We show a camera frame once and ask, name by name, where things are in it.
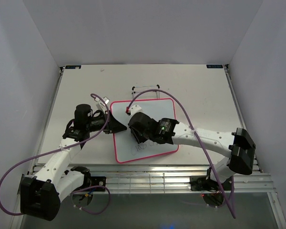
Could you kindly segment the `pink framed whiteboard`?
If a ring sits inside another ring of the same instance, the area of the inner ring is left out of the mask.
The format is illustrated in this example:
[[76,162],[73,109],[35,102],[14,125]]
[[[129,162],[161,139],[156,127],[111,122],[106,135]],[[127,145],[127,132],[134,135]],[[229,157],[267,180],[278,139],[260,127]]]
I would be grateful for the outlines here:
[[[127,126],[131,118],[125,112],[130,102],[130,100],[114,101],[110,106],[113,117],[125,126]],[[136,100],[132,103],[132,106],[141,107],[141,111],[144,114],[156,121],[159,121],[161,118],[176,118],[174,101],[171,98]],[[174,153],[179,148],[177,145],[160,145],[150,140],[144,143],[137,143],[130,129],[113,134],[113,142],[115,159],[118,163],[128,163]]]

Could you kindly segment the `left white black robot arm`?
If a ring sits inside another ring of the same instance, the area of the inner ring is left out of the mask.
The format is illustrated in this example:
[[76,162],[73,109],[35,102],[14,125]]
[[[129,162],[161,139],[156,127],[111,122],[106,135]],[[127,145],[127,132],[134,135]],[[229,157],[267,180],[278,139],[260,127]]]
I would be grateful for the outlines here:
[[127,127],[118,122],[111,112],[102,110],[92,113],[91,106],[76,106],[74,119],[66,127],[59,151],[33,177],[26,177],[20,184],[20,211],[47,221],[53,220],[61,202],[75,190],[88,190],[91,187],[91,174],[86,167],[67,167],[82,150],[91,132],[103,131],[115,134]]

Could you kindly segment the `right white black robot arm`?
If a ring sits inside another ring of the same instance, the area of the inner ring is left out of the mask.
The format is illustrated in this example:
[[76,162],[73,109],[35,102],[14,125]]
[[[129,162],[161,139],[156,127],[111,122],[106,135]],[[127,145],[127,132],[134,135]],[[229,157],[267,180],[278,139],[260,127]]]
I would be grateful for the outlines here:
[[256,145],[246,129],[237,128],[234,132],[193,130],[177,120],[163,118],[156,121],[142,112],[132,115],[128,127],[138,143],[151,140],[221,154],[224,158],[215,165],[211,163],[202,179],[210,189],[218,189],[235,174],[248,176],[253,172]]

